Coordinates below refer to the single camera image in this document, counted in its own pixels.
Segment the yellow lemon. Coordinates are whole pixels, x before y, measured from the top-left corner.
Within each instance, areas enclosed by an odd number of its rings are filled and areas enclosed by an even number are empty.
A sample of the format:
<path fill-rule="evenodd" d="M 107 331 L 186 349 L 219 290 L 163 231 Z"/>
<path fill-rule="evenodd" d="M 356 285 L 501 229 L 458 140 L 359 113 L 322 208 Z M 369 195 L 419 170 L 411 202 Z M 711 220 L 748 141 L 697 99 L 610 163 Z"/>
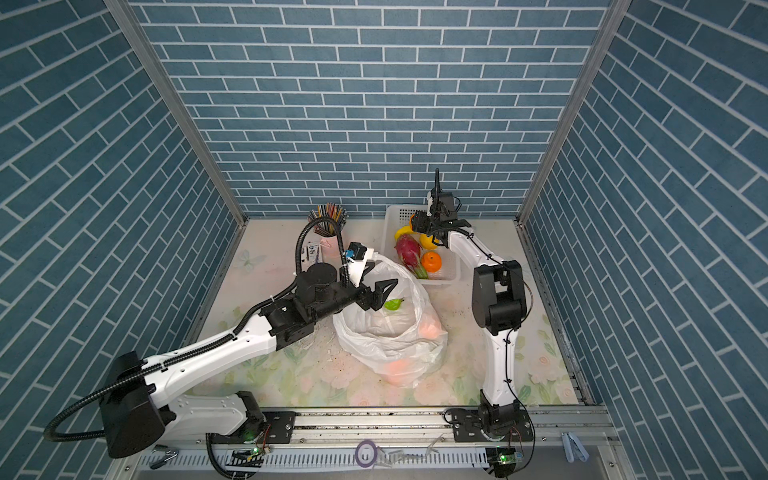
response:
<path fill-rule="evenodd" d="M 419 236 L 419 243 L 425 250 L 435 250 L 438 248 L 438 245 L 434 242 L 434 238 L 426 234 L 421 234 Z"/>

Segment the orange fruit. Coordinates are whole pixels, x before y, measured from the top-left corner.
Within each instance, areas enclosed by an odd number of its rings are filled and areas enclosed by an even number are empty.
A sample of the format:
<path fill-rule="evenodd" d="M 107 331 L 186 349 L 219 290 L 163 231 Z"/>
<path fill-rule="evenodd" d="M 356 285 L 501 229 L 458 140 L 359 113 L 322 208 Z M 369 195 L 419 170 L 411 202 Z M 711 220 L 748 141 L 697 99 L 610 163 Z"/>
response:
<path fill-rule="evenodd" d="M 428 273 L 436 273 L 442 269 L 442 257 L 436 251 L 426 251 L 421 257 L 421 265 Z"/>

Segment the pink dragon fruit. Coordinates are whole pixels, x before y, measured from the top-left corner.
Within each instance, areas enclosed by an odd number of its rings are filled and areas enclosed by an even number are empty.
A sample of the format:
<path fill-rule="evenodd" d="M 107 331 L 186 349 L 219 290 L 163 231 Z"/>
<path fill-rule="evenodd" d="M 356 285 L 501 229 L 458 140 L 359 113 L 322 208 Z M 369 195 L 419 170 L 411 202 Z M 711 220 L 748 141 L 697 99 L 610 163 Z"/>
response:
<path fill-rule="evenodd" d="M 422 247 L 410 234 L 401 235 L 396 240 L 395 251 L 401 264 L 416 278 L 428 278 L 428 273 L 421 263 Z"/>

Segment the white plastic bag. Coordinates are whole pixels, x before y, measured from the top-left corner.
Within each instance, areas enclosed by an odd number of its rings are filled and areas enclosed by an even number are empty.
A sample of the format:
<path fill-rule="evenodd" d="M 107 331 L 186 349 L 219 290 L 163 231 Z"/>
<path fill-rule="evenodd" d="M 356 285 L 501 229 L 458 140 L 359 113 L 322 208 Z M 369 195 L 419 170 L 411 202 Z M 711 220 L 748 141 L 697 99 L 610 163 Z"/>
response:
<path fill-rule="evenodd" d="M 398 311 L 382 307 L 363 310 L 356 304 L 333 316 L 343 350 L 388 383 L 414 387 L 441 366 L 448 333 L 433 308 L 426 289 L 405 267 L 374 253 L 375 266 L 362 284 L 397 279 L 388 300 L 404 300 Z"/>

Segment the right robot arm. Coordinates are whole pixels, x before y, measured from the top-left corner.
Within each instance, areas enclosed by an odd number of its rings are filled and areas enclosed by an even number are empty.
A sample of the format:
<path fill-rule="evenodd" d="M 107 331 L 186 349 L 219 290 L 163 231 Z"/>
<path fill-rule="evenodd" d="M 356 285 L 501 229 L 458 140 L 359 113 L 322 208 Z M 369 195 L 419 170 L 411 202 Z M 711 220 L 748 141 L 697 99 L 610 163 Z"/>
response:
<path fill-rule="evenodd" d="M 436 171 L 427 207 L 414 214 L 411 226 L 447 248 L 472 272 L 471 311 L 483 331 L 486 353 L 478 407 L 481 431 L 489 438 L 534 441 L 535 426 L 513 380 L 515 342 L 534 296 L 520 263 L 493 253 L 471 224 L 459 217 L 459 210 L 454 195 L 442 188 L 441 174 Z"/>

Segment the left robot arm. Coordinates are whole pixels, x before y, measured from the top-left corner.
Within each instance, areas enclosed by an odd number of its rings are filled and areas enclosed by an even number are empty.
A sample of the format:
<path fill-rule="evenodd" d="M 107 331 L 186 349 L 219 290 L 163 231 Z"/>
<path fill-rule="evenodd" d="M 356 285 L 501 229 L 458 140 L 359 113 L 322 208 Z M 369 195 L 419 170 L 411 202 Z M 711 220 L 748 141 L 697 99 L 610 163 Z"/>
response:
<path fill-rule="evenodd" d="M 49 421 L 44 439 L 63 443 L 103 438 L 110 457 L 131 456 L 179 424 L 181 417 L 171 404 L 192 387 L 292 345 L 313 333 L 320 320 L 350 305 L 381 309 L 398 281 L 388 278 L 365 284 L 365 276 L 379 261 L 364 245 L 339 243 L 340 267 L 328 263 L 303 267 L 301 250 L 314 225 L 309 222 L 298 236 L 295 275 L 287 287 L 251 307 L 234 327 L 206 340 L 148 359 L 134 351 L 120 356 L 100 389 Z"/>

